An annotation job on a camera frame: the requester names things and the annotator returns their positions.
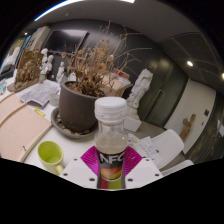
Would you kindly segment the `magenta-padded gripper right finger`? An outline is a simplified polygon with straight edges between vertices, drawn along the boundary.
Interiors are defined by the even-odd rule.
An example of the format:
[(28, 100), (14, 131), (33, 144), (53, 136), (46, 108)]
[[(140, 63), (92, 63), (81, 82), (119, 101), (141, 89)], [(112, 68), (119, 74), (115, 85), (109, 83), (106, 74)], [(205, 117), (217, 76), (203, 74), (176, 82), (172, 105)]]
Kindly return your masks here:
[(127, 148), (123, 173), (126, 189), (140, 188), (163, 177), (150, 158), (143, 158), (131, 147)]

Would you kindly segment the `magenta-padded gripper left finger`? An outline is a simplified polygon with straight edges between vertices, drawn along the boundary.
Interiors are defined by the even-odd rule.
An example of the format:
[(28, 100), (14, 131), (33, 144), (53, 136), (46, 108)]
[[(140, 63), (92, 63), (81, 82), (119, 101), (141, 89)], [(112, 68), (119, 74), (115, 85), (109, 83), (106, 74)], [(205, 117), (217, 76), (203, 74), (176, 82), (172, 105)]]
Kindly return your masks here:
[(92, 146), (81, 157), (73, 158), (60, 176), (81, 187), (96, 189), (99, 168), (96, 149)]

